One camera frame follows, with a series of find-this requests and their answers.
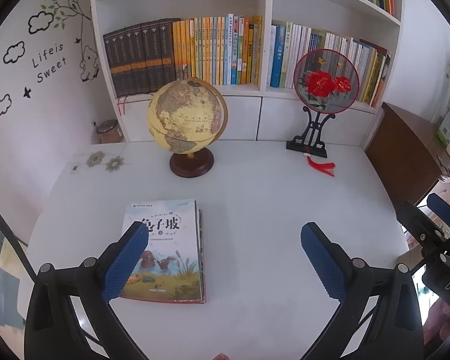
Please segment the person's right hand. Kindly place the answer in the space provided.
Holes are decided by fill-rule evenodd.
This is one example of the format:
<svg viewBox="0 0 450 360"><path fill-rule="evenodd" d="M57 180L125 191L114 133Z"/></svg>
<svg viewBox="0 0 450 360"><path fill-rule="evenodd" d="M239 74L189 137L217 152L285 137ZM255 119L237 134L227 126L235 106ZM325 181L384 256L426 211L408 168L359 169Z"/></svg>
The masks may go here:
<svg viewBox="0 0 450 360"><path fill-rule="evenodd" d="M424 359L450 359L450 306L438 298L428 311L424 329Z"/></svg>

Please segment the person's left hand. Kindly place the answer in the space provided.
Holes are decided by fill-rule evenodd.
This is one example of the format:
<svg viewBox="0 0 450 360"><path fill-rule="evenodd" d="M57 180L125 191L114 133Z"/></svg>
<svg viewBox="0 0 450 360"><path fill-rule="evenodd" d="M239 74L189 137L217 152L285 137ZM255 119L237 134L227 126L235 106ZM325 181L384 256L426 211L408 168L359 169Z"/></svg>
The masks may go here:
<svg viewBox="0 0 450 360"><path fill-rule="evenodd" d="M230 358L225 353L220 353L217 356L215 356L213 360L230 360Z"/></svg>

